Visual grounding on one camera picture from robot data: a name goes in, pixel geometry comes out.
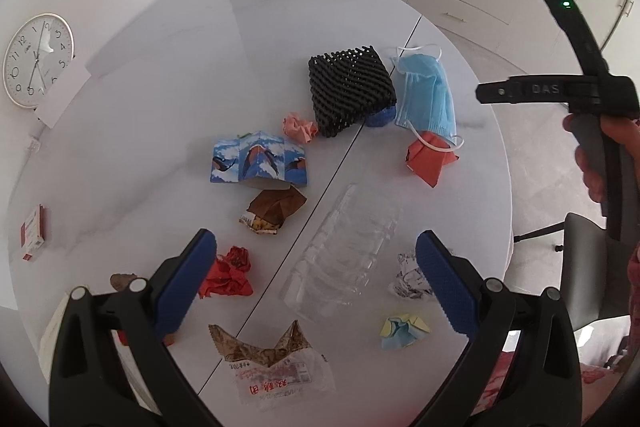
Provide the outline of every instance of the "table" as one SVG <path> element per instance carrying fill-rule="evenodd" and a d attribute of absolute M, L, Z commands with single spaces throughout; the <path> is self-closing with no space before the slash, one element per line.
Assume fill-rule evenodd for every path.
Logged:
<path fill-rule="evenodd" d="M 209 183 L 217 138 L 258 129 L 277 134 L 291 110 L 311 118 L 312 55 L 372 44 L 391 70 L 396 46 L 433 42 L 443 49 L 466 140 L 436 188 L 404 165 L 414 140 L 409 131 L 354 125 L 306 148 L 308 201 L 278 235 L 260 237 L 238 223 L 257 190 Z M 340 414 L 353 425 L 355 418 L 421 409 L 464 341 L 447 329 L 436 302 L 405 303 L 386 293 L 398 270 L 396 253 L 433 229 L 482 276 L 502 277 L 511 235 L 510 177 L 497 121 L 490 107 L 476 102 L 478 80 L 444 35 L 400 0 L 159 0 L 88 69 L 92 78 L 43 134 L 10 204 L 12 278 L 34 346 L 64 292 L 80 284 L 92 293 L 111 291 L 116 272 L 148 277 L 206 227 L 216 234 L 219 253 L 231 245 L 250 250 L 255 292 L 196 298 L 170 352 L 226 425 L 246 425 L 243 419 L 254 413 L 228 407 L 238 399 L 226 367 L 218 367 L 207 325 L 258 345 L 274 343 L 296 318 L 278 301 L 282 282 L 337 195 L 353 181 L 382 183 L 404 207 L 404 219 L 372 281 L 345 316 L 335 318 L 337 329 L 301 322 L 311 343 L 329 356 L 338 393 L 279 414 L 294 421 L 314 411 L 313 418 L 305 416 L 309 425 Z M 393 79 L 401 96 L 401 77 Z M 27 263 L 17 231 L 38 203 L 49 212 L 49 240 Z M 434 333 L 412 349 L 384 353 L 378 330 L 397 311 L 420 311 Z M 374 369 L 386 372 L 385 385 L 369 378 Z M 378 393 L 386 398 L 371 400 Z M 356 397 L 366 398 L 367 407 Z"/>

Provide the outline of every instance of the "flattened box with bird print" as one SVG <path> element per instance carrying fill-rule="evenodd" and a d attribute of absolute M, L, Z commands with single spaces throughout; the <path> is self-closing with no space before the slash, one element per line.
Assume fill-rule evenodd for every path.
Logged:
<path fill-rule="evenodd" d="M 258 131 L 213 147 L 211 183 L 245 182 L 258 188 L 306 185 L 305 151 L 281 136 Z"/>

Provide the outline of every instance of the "bird illustration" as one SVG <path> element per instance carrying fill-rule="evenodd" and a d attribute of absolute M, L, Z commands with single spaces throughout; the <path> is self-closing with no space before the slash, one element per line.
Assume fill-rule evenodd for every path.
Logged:
<path fill-rule="evenodd" d="M 251 147 L 251 149 L 249 149 L 249 152 L 246 155 L 246 158 L 244 160 L 244 166 L 242 166 L 242 178 L 246 176 L 247 171 L 249 170 L 249 167 L 251 167 L 251 165 L 255 163 L 260 153 L 264 153 L 264 155 L 267 158 L 267 161 L 269 162 L 269 165 L 275 171 L 276 176 L 278 175 L 278 167 L 276 165 L 275 156 L 269 149 L 258 144 Z"/>
<path fill-rule="evenodd" d="M 213 156 L 213 160 L 211 161 L 211 164 L 213 165 L 213 168 L 216 171 L 226 172 L 235 165 L 236 158 L 234 158 L 234 160 L 229 165 L 227 165 L 225 162 L 228 163 L 229 160 L 226 160 L 219 156 Z"/>
<path fill-rule="evenodd" d="M 298 158 L 297 160 L 287 163 L 285 167 L 286 171 L 292 171 L 294 169 L 306 169 L 306 158 Z"/>

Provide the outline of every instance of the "chair leg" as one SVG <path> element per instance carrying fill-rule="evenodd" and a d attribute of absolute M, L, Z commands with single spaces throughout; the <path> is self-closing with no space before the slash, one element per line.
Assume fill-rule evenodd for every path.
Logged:
<path fill-rule="evenodd" d="M 520 241 L 524 241 L 525 239 L 533 239 L 534 237 L 542 237 L 543 235 L 549 235 L 550 233 L 560 232 L 560 230 L 564 230 L 564 221 L 562 223 L 558 223 L 556 225 L 552 225 L 551 227 L 546 227 L 544 229 L 535 230 L 534 232 L 529 232 L 524 235 L 515 235 L 513 237 L 514 243 L 519 243 Z"/>

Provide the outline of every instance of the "surgical mask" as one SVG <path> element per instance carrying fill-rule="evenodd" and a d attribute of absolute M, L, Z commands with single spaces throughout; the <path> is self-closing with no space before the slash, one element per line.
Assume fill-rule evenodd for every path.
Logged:
<path fill-rule="evenodd" d="M 418 48 L 398 48 L 394 59 L 396 69 L 404 73 L 404 98 L 398 110 L 396 125 L 410 129 L 422 144 L 439 152 L 460 149 L 464 140 L 456 134 L 456 115 L 453 97 L 447 82 L 447 74 L 438 58 L 424 54 L 401 56 L 403 50 L 417 51 Z M 420 136 L 420 132 L 430 131 L 446 141 L 450 147 L 436 147 Z"/>

